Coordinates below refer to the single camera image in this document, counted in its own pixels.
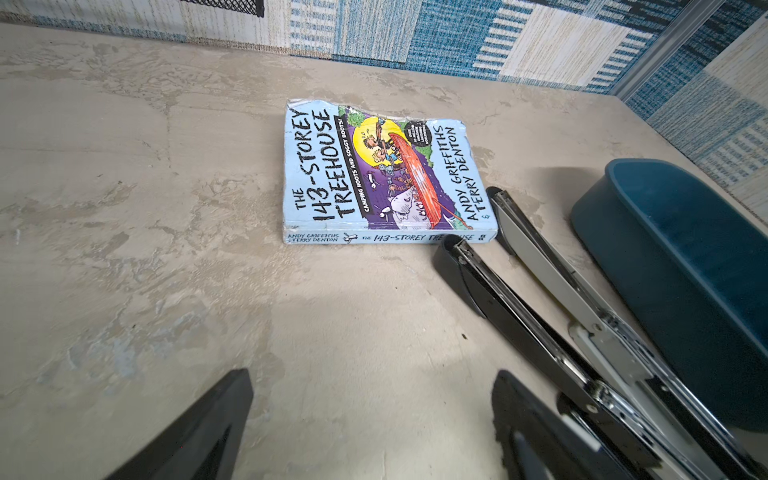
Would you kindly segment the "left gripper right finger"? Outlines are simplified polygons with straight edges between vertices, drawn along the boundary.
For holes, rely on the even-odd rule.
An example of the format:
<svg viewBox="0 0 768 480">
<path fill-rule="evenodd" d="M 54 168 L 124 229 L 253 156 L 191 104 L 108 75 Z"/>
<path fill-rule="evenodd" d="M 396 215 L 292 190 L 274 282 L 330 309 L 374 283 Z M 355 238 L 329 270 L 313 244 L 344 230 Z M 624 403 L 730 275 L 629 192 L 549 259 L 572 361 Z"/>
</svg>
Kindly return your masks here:
<svg viewBox="0 0 768 480">
<path fill-rule="evenodd" d="M 507 370 L 491 391 L 493 426 L 510 479 L 628 479 L 606 451 L 593 448 Z"/>
</svg>

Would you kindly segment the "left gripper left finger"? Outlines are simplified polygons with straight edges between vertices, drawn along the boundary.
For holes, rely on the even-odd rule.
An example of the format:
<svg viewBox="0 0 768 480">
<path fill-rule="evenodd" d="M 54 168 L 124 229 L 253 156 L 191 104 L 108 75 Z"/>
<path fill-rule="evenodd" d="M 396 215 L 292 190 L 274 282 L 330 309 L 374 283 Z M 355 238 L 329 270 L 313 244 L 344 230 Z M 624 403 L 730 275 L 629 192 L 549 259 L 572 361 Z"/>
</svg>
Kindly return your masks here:
<svg viewBox="0 0 768 480">
<path fill-rule="evenodd" d="M 111 479 L 230 479 L 254 392 L 247 369 L 224 375 Z"/>
</svg>

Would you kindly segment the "teal plastic tray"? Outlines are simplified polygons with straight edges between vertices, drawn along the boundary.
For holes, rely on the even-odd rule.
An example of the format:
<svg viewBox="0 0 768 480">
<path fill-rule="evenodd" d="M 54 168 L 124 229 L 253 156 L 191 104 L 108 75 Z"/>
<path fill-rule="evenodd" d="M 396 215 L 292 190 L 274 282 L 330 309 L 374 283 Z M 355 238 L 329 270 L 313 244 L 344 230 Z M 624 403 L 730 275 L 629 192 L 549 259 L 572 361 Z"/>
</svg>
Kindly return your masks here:
<svg viewBox="0 0 768 480">
<path fill-rule="evenodd" d="M 767 429 L 767 238 L 698 177 L 616 159 L 573 206 L 585 249 L 724 424 Z"/>
</svg>

